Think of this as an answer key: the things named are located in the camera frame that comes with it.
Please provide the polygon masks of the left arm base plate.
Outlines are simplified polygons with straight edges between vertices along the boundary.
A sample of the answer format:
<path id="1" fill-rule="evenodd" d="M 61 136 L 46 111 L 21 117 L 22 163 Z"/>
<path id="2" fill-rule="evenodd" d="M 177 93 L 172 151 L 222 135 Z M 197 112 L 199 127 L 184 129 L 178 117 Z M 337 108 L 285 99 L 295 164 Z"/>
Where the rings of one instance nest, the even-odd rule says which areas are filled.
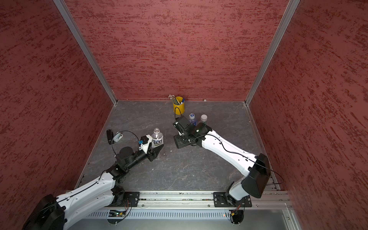
<path id="1" fill-rule="evenodd" d="M 111 206 L 115 207 L 137 207 L 140 199 L 140 192 L 137 191 L 125 191 L 118 194 L 114 198 L 113 204 Z"/>

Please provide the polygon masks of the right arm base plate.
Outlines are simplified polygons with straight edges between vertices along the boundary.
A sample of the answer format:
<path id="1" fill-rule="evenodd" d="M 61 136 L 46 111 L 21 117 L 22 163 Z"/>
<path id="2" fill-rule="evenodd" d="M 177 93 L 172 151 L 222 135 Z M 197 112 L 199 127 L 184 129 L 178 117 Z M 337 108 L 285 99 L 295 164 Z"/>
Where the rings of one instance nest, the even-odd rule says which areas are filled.
<path id="1" fill-rule="evenodd" d="M 240 201 L 231 197 L 225 192 L 214 192 L 213 193 L 214 206 L 216 208 L 251 208 L 252 202 L 250 196 L 243 197 Z"/>

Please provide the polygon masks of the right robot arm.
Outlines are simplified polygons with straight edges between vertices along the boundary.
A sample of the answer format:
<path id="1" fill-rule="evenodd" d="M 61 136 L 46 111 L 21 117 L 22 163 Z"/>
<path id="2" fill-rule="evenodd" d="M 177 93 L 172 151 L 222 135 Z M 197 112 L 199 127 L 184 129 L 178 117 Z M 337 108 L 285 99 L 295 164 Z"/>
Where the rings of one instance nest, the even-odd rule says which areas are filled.
<path id="1" fill-rule="evenodd" d="M 194 125 L 184 116 L 176 118 L 173 126 L 178 131 L 178 135 L 174 136 L 177 148 L 200 146 L 226 160 L 243 175 L 243 179 L 229 188 L 228 195 L 232 199 L 239 201 L 248 195 L 262 197 L 271 177 L 266 155 L 249 153 L 225 140 L 210 126 L 204 123 Z"/>

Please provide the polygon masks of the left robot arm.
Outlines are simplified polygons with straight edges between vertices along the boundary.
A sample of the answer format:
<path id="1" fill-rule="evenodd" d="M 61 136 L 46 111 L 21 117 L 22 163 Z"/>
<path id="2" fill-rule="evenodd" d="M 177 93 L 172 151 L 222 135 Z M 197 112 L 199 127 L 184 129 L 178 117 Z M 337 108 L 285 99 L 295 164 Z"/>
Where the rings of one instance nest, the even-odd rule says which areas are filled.
<path id="1" fill-rule="evenodd" d="M 145 159 L 157 158 L 163 145 L 141 144 L 137 151 L 124 147 L 116 162 L 91 182 L 59 196 L 43 197 L 23 225 L 24 230 L 67 230 L 89 214 L 118 202 L 125 190 L 121 180 Z"/>

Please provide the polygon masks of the small clear bottle white label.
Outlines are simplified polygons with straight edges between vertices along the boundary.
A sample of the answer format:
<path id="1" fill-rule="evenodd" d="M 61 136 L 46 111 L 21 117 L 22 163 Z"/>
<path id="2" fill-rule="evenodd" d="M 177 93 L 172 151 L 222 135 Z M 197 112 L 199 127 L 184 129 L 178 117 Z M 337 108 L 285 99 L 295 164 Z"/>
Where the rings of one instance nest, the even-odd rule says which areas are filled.
<path id="1" fill-rule="evenodd" d="M 163 145 L 163 133 L 159 128 L 155 128 L 152 134 L 152 147 L 156 148 Z"/>

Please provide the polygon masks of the clear bottle blue label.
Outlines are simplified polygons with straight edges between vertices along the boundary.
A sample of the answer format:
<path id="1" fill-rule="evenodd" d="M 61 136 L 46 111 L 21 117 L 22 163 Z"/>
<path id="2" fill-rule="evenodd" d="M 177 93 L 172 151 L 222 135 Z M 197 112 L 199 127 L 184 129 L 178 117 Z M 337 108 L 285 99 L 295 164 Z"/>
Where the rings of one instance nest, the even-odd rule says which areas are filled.
<path id="1" fill-rule="evenodd" d="M 191 113 L 188 118 L 190 123 L 192 123 L 194 126 L 197 125 L 197 119 L 194 113 Z"/>

